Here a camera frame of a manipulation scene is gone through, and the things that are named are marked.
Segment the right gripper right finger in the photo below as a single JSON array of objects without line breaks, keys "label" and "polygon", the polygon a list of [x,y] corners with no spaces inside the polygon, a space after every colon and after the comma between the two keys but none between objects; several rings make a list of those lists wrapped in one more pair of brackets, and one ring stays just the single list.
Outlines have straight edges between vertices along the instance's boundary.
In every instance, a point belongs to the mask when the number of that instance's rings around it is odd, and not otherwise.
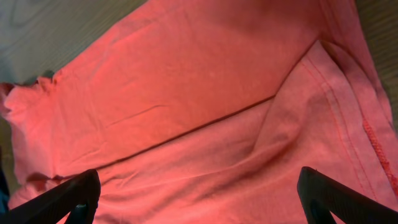
[{"label": "right gripper right finger", "polygon": [[311,167],[303,167],[297,192],[308,223],[397,223],[397,212]]}]

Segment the red t-shirt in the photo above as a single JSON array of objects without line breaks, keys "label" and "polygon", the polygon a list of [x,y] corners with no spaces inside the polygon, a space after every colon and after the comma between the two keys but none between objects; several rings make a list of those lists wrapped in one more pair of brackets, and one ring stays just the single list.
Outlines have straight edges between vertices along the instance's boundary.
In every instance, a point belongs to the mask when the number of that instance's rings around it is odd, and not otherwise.
[{"label": "red t-shirt", "polygon": [[304,223],[310,166],[397,208],[397,135],[354,1],[148,1],[1,88],[16,208],[96,169],[95,223]]}]

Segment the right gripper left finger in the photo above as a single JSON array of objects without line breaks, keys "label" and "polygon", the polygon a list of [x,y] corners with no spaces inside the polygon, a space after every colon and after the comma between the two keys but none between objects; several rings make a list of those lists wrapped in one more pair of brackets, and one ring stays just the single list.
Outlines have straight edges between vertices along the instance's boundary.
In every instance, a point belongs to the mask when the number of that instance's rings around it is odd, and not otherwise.
[{"label": "right gripper left finger", "polygon": [[89,169],[1,215],[3,224],[92,224],[101,193],[96,170]]}]

